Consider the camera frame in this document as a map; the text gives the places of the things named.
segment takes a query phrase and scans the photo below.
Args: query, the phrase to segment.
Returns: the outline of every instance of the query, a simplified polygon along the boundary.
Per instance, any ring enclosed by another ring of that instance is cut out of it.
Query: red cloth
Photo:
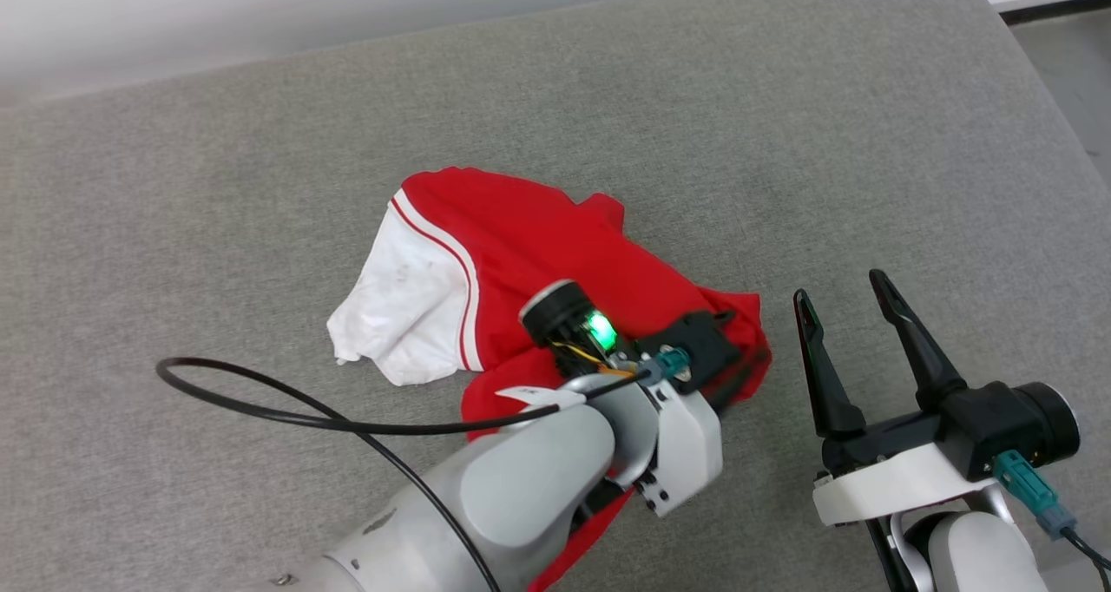
[[[459,339],[463,363],[471,370],[486,370],[463,393],[467,421],[504,417],[523,408],[518,401],[497,397],[497,391],[562,383],[552,355],[533,347],[518,322],[524,302],[556,280],[575,280],[625,338],[659,332],[685,312],[733,310],[737,314],[725,327],[725,335],[745,355],[767,351],[758,295],[695,287],[674,268],[631,243],[621,231],[623,205],[611,197],[595,193],[574,204],[549,185],[457,168],[409,177],[402,192],[408,204],[399,204],[396,198],[393,205],[410,227],[419,229],[421,221],[407,217],[404,209],[409,213],[416,209],[423,220],[450,233],[466,249],[456,252],[444,244],[467,269],[470,284]],[[468,331],[471,342],[477,343],[478,359],[467,359]],[[769,363],[767,360],[755,368],[734,401],[752,397]],[[601,536],[627,500],[628,495],[615,501],[579,529],[531,591],[539,592],[559,580]]]

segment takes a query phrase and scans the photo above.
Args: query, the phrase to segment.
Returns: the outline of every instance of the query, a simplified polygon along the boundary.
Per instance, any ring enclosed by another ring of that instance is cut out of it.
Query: white background
[[[0,0],[0,106],[580,2]]]

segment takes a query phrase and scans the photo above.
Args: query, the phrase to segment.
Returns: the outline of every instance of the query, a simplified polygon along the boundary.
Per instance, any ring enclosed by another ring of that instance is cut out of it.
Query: black baseboard strip
[[[999,16],[1008,26],[1015,26],[1015,23],[1035,22],[1039,19],[1060,18],[1063,14],[1088,13],[1089,10],[1102,10],[1102,8],[1111,8],[1111,0],[1064,0],[1047,6],[1008,10],[1007,13]]]

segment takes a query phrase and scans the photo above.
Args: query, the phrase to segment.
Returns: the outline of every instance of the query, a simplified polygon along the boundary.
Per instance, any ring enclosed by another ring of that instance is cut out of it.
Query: gray fabric tablecloth
[[[396,389],[324,331],[389,195],[446,164],[610,192],[631,239],[764,299],[775,363],[724,421],[722,476],[664,520],[630,505],[560,591],[884,588],[864,529],[811,505],[791,314],[808,288],[869,419],[913,410],[874,267],[970,382],[1068,395],[1083,448],[1047,474],[1111,540],[1111,200],[988,3],[617,0],[0,113],[0,590],[220,589],[371,515],[403,480],[358,439],[204,405],[153,364],[457,418],[468,375]],[[389,444],[423,470],[461,441]],[[1043,565],[1075,559],[1019,518]]]

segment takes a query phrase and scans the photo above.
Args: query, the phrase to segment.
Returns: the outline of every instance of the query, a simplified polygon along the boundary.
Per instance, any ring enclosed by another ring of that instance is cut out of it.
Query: green led
[[[610,351],[618,343],[618,332],[602,312],[597,310],[592,312],[587,319],[587,330],[594,340],[598,340],[598,347],[602,348],[604,352]]]

